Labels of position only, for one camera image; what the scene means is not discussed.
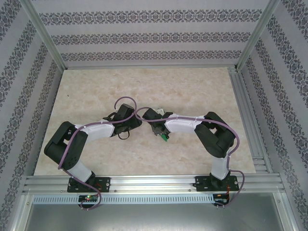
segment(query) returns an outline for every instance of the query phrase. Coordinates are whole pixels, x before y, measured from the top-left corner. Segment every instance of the black mounting bracket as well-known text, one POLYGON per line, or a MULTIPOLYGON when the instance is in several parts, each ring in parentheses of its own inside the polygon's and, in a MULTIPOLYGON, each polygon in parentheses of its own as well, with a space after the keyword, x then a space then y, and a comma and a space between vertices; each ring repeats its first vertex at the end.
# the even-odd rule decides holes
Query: black mounting bracket
MULTIPOLYGON (((94 188, 98 189, 101 193, 107 193, 110 189, 110 177, 95 177, 94 184, 92 185, 94 188)), ((77 182, 73 178, 70 178, 67 186, 68 193, 95 193, 91 188, 77 182)))
POLYGON ((230 176, 230 173, 223 180, 218 180, 211 174, 209 176, 197 176, 195 177, 196 183, 193 184, 196 187, 197 192, 213 192, 213 191, 238 191, 239 184, 236 176, 230 176))
POLYGON ((222 206, 222 205, 227 205, 230 201, 230 195, 229 193, 226 194, 213 194, 213 199, 214 199, 214 206, 222 206))

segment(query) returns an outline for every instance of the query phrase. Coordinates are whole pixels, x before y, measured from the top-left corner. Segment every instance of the metal panel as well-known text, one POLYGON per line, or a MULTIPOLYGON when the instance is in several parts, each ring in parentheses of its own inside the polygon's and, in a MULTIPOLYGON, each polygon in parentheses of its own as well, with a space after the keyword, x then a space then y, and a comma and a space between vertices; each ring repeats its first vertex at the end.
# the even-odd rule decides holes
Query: metal panel
POLYGON ((211 204, 103 205, 81 211, 77 205, 33 205, 27 231, 282 231, 271 193, 240 194, 226 209, 211 204))
MULTIPOLYGON (((176 194, 176 195, 104 195, 101 204, 104 205, 149 205, 149 204, 200 204, 213 203, 213 194, 176 194)), ((76 205, 78 195, 35 195, 34 205, 76 205)))

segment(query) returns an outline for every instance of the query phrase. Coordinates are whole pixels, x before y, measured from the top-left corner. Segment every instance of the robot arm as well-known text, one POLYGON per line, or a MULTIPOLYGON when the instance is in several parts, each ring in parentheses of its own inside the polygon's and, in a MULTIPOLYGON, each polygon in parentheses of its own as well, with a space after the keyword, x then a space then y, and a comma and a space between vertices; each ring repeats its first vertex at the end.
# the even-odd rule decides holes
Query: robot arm
MULTIPOLYGON (((153 120, 161 118, 182 117, 180 115, 167 112, 164 115, 157 113, 152 108, 148 109, 142 116, 144 119, 153 120)), ((210 119, 226 124, 216 113, 209 112, 205 116, 191 117, 200 119, 210 119)), ((159 122, 149 122, 154 134, 169 138, 171 132, 186 132, 196 134, 205 149, 213 156, 211 175, 219 180, 224 180, 229 174, 227 169, 228 151, 234 144, 235 136, 225 127, 203 121, 193 121, 186 119, 173 119, 159 122)))
MULTIPOLYGON (((99 122, 120 121, 128 118, 133 113, 134 108, 127 104, 122 104, 118 112, 110 114, 108 117, 103 118, 99 122)), ((84 145, 96 139, 112 137, 119 135, 122 132, 129 132, 130 130, 139 127, 141 124, 142 122, 133 116, 129 120, 122 123, 99 124, 83 128, 74 137, 62 164, 62 168, 82 182, 93 185, 95 181, 95 174, 80 161, 80 155, 84 145)), ((73 133, 81 126, 82 125, 71 124, 68 121, 63 122, 46 145, 44 149, 45 155, 59 164, 67 147, 64 140, 69 141, 73 133)))

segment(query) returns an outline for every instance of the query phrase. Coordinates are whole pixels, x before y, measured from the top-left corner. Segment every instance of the patterned wallpaper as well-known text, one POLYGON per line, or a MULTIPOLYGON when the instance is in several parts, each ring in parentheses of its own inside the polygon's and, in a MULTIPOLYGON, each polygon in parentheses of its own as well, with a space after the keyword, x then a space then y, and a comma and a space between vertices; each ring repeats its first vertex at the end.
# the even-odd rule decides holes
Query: patterned wallpaper
POLYGON ((268 0, 34 0, 68 67, 236 64, 268 0))
POLYGON ((263 141, 308 231, 308 1, 282 0, 242 70, 263 141))
POLYGON ((0 1, 0 231, 33 175, 61 73, 18 0, 0 1))

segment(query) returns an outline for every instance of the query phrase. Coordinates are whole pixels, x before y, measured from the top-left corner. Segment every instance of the metal rail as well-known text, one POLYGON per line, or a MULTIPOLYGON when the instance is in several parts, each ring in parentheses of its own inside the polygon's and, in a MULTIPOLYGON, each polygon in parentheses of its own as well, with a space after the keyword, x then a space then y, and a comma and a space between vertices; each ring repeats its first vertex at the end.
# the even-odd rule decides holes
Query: metal rail
MULTIPOLYGON (((110 191, 103 194, 190 194, 197 192, 192 184, 197 175, 149 175, 149 176, 108 176, 110 191)), ((242 176, 236 175, 238 183, 242 176)), ((69 176, 29 176, 23 194, 49 195, 71 194, 66 191, 69 176)), ((279 173, 253 173, 245 175, 242 193, 282 193, 284 185, 279 173)))

